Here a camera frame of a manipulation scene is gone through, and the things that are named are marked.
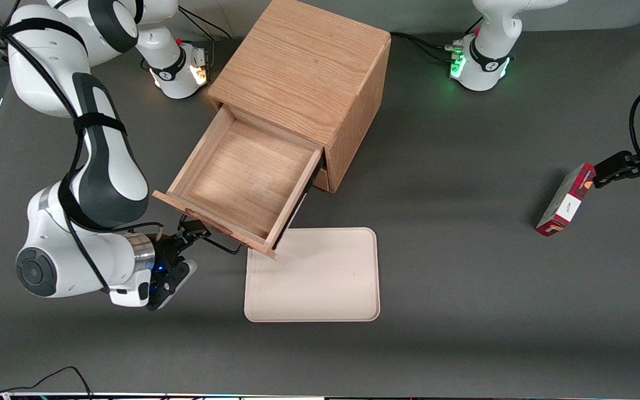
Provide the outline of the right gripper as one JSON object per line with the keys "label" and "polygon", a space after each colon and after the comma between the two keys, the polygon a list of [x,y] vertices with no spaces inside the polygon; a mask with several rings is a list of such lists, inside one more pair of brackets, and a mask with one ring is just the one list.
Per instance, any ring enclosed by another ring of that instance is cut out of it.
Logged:
{"label": "right gripper", "polygon": [[185,221],[184,231],[153,241],[155,260],[149,281],[148,311],[162,309],[196,271],[197,264],[181,255],[190,241],[208,238],[211,233],[201,221]]}

